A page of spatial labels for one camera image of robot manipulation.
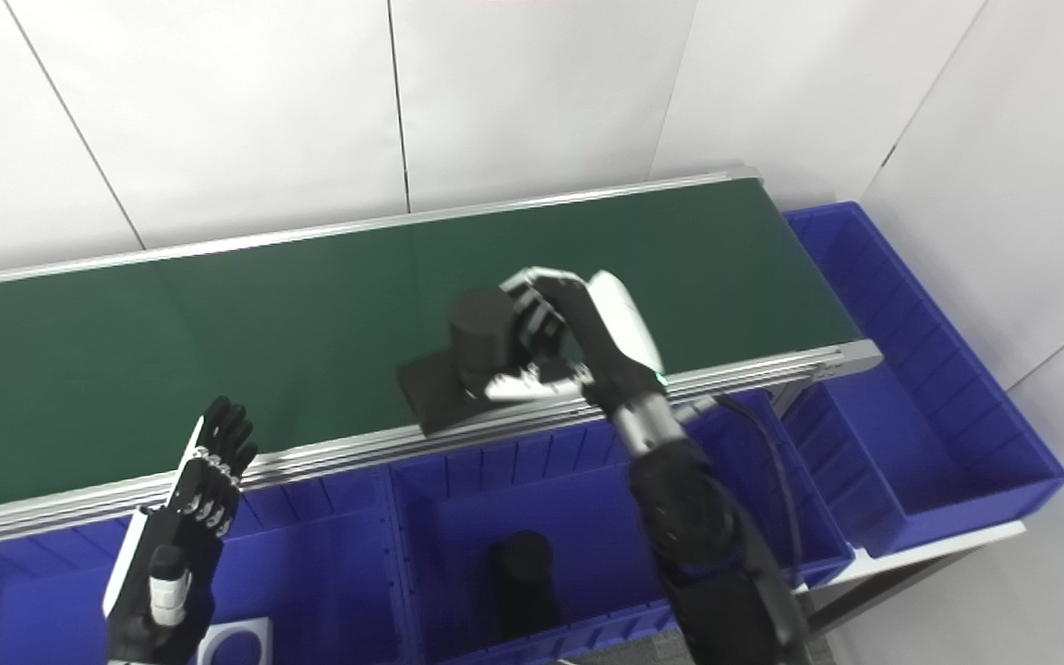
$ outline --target white wall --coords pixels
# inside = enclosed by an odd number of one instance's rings
[[[0,3],[0,269],[138,249]]]
[[[379,0],[13,0],[148,246],[402,214]]]
[[[0,0],[0,268],[739,163],[853,198],[979,1],[7,0],[65,114]]]
[[[860,197],[983,0],[702,0],[651,177],[745,163],[780,206]]]
[[[991,0],[862,202],[1064,464],[1064,3]],[[1026,526],[835,631],[841,662],[1064,662],[1064,489]]]
[[[413,207],[647,180],[696,0],[396,0]]]

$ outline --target blue plastic bin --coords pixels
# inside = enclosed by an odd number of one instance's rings
[[[765,396],[744,396],[778,426]],[[693,427],[718,472],[754,511],[788,561],[787,522],[768,449],[744,419],[713,413]],[[780,446],[789,446],[780,433]],[[803,571],[833,576],[852,550],[786,450],[801,503]],[[393,465],[398,535],[406,563],[414,635],[427,662],[532,664],[651,634],[671,614],[654,581],[627,487],[627,455],[605,422],[414,459]],[[777,525],[768,525],[780,515]],[[486,549],[525,529],[554,550],[553,585],[564,625],[500,643],[486,581]]]
[[[1018,519],[1064,470],[857,203],[787,214],[882,366],[784,417],[844,533],[870,555]]]
[[[123,530],[118,519],[0,543],[0,664],[101,665],[101,594]],[[402,662],[397,571],[383,470],[257,489],[216,571],[214,622],[269,616],[279,665]]]

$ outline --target black cable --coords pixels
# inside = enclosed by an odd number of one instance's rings
[[[761,421],[757,413],[752,412],[752,409],[730,396],[714,396],[713,399],[717,400],[717,404],[720,404],[721,408],[750,421],[750,425],[754,427],[754,430],[766,442],[766,446],[769,447],[769,455],[774,460],[774,471],[778,475],[778,487],[782,495],[782,501],[786,504],[786,521],[791,529],[791,556],[794,558],[795,567],[795,585],[802,584],[802,534],[799,531],[799,516],[795,511],[795,497],[791,494],[791,484],[786,477],[786,465],[782,464],[782,453],[778,450],[778,443],[774,440],[774,434],[766,429],[766,425]]]

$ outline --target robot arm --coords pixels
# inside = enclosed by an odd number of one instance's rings
[[[164,504],[138,509],[114,564],[102,613],[110,662],[183,665],[212,622],[212,577],[256,455],[245,408],[216,397],[196,421]]]
[[[606,272],[587,283],[532,268],[495,292],[469,292],[455,303],[440,365],[431,356],[402,367],[418,419],[438,413],[425,396],[446,395],[448,380],[432,379],[446,365],[468,396],[454,404],[460,416],[545,396],[585,397],[632,458],[630,492],[697,665],[804,662],[801,610],[752,518],[672,416],[658,350],[621,282]],[[561,356],[566,333],[582,360]],[[431,423],[422,419],[427,433],[446,426]]]

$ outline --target black cylindrical part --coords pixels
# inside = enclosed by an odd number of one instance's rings
[[[511,369],[518,362],[516,344],[515,303],[503,289],[466,290],[454,300],[451,354],[461,378],[472,382]]]
[[[491,546],[489,564],[500,639],[520,638],[561,625],[548,538],[535,531],[518,531]]]

